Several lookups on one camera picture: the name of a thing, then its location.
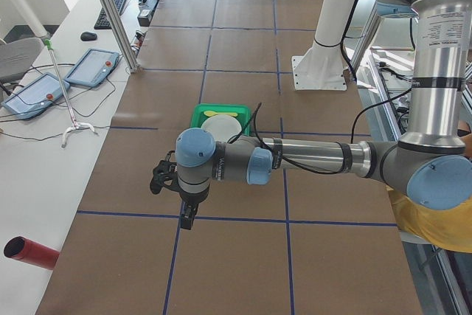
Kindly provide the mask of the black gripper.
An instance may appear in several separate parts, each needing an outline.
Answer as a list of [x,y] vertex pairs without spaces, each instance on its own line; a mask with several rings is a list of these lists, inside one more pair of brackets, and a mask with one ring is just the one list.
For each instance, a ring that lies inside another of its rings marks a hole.
[[181,228],[191,230],[195,220],[195,214],[198,210],[198,205],[207,199],[209,188],[197,193],[189,193],[185,190],[181,190],[179,195],[184,202],[184,211],[181,214]]

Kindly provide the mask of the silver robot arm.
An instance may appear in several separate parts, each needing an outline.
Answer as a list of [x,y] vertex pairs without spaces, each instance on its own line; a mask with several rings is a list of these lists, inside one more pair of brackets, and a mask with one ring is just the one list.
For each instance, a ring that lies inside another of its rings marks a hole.
[[265,184],[280,167],[321,175],[354,173],[381,181],[429,210],[450,210],[471,196],[471,163],[457,136],[471,0],[378,0],[381,14],[418,17],[409,125],[396,142],[312,142],[234,136],[217,142],[201,128],[176,140],[172,186],[184,202],[180,226],[190,229],[211,180]]

